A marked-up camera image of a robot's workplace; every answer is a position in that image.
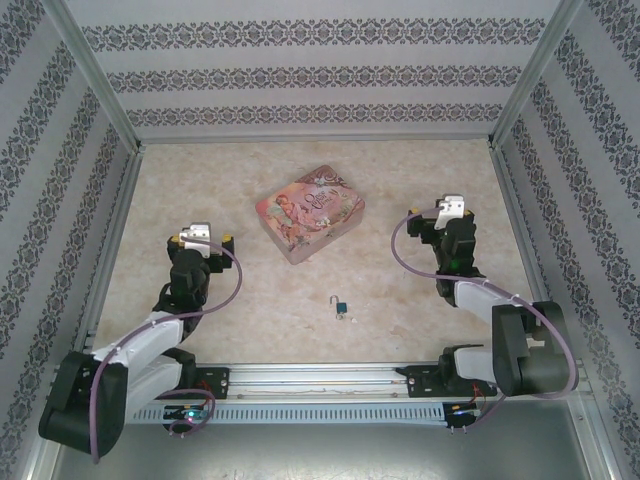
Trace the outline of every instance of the enclosure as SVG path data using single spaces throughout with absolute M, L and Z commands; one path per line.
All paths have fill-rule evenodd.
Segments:
M 0 10 L 1 478 L 640 477 L 637 0 Z M 323 164 L 364 219 L 290 265 L 254 206 Z M 480 271 L 560 304 L 580 374 L 567 398 L 510 398 L 468 435 L 397 416 L 430 404 L 396 368 L 491 338 L 391 254 L 407 211 L 453 192 Z M 57 365 L 147 317 L 167 238 L 198 221 L 234 236 L 245 275 L 181 347 L 231 368 L 218 424 L 181 443 L 152 403 L 97 466 L 42 440 Z M 419 240 L 398 246 L 437 268 Z M 211 276 L 210 302 L 236 275 Z

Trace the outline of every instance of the small blue padlock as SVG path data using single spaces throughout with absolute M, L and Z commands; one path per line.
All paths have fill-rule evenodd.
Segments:
M 344 319 L 344 314 L 347 313 L 347 304 L 341 302 L 337 295 L 331 295 L 329 297 L 329 305 L 333 304 L 333 299 L 336 299 L 336 318 L 338 320 Z

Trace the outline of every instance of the marble floor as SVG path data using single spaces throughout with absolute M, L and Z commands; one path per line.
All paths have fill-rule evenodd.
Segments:
M 303 174 L 331 165 L 366 201 L 362 224 L 292 266 L 262 230 L 254 205 Z M 393 259 L 389 239 L 410 207 L 461 193 L 476 213 L 476 265 L 530 298 L 522 261 L 484 140 L 153 145 L 146 150 L 99 324 L 96 346 L 142 322 L 168 281 L 167 238 L 195 221 L 214 241 L 235 236 L 245 282 L 205 317 L 182 348 L 211 363 L 409 362 L 445 346 L 483 342 L 488 325 L 450 307 L 435 282 Z M 401 235 L 400 254 L 433 271 L 434 255 Z M 236 272 L 212 275 L 209 305 Z M 337 320 L 329 297 L 347 302 Z

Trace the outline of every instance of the patterned wallpaper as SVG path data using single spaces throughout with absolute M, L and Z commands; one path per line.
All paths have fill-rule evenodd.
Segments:
M 68 3 L 144 141 L 488 134 L 558 0 Z
M 72 348 L 130 153 L 37 0 L 0 1 L 0 479 Z
M 640 478 L 638 38 L 632 2 L 586 2 L 502 145 L 623 478 Z

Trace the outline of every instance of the decorative tin box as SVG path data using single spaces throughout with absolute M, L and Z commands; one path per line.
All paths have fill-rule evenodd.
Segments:
M 256 204 L 262 226 L 293 265 L 362 221 L 364 200 L 328 165 Z

